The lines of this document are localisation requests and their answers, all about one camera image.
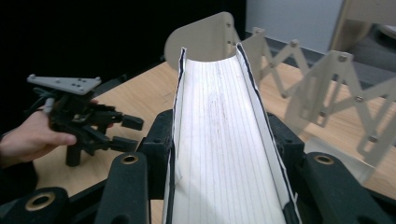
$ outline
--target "book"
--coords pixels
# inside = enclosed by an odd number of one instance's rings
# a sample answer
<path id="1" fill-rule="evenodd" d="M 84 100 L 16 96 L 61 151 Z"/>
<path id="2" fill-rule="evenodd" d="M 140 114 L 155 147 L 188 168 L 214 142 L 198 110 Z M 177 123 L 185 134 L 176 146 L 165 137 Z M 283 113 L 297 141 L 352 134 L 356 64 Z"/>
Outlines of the book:
<path id="1" fill-rule="evenodd" d="M 215 62 L 187 55 L 182 48 L 163 223 L 289 223 L 285 209 L 298 211 L 242 45 Z"/>

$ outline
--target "hand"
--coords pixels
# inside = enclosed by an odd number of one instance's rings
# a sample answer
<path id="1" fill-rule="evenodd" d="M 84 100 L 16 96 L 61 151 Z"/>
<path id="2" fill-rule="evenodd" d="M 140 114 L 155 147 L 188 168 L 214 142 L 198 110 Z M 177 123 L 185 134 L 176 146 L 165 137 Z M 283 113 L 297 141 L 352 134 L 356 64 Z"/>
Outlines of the hand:
<path id="1" fill-rule="evenodd" d="M 73 134 L 53 131 L 48 116 L 36 111 L 1 140 L 0 166 L 7 168 L 20 162 L 33 161 L 57 146 L 72 146 L 76 142 L 77 138 Z"/>

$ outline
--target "wooden table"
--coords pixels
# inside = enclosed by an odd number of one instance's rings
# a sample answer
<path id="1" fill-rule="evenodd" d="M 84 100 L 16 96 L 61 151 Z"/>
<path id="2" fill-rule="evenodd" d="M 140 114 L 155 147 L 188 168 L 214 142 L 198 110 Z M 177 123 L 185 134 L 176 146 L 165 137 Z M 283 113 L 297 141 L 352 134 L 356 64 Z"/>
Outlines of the wooden table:
<path id="1" fill-rule="evenodd" d="M 281 64 L 279 72 L 282 75 L 295 75 L 299 71 L 292 66 Z M 284 113 L 289 99 L 283 99 L 278 93 L 274 81 L 271 77 L 264 78 L 260 83 L 262 99 L 268 112 L 272 112 L 280 119 L 284 118 Z M 122 128 L 119 124 L 108 130 L 108 136 L 127 137 L 141 141 L 151 127 L 156 116 L 164 110 L 173 106 L 177 90 L 177 71 L 171 68 L 168 63 L 162 63 L 138 77 L 134 77 L 118 87 L 103 93 L 96 99 L 100 104 L 114 105 L 117 111 L 127 115 L 139 117 L 145 121 L 142 131 Z M 330 130 L 323 130 L 319 127 L 309 126 L 300 137 L 306 141 L 310 136 L 316 135 L 325 141 L 334 143 L 339 148 L 349 148 L 350 142 L 357 139 L 353 132 L 344 130 L 343 125 L 355 127 L 356 116 L 335 117 L 331 122 Z M 120 152 L 113 150 L 97 150 L 92 157 L 85 152 L 81 156 L 81 164 L 77 167 L 68 167 L 65 164 L 66 148 L 59 147 L 49 155 L 35 161 L 35 168 L 39 175 L 37 187 L 62 187 L 66 189 L 69 196 L 104 180 L 113 159 L 120 155 Z M 367 183 L 368 188 L 377 190 L 392 198 L 396 198 L 396 182 L 389 179 L 396 171 L 396 151 L 393 149 L 384 167 Z M 151 202 L 152 223 L 161 223 L 163 201 Z"/>

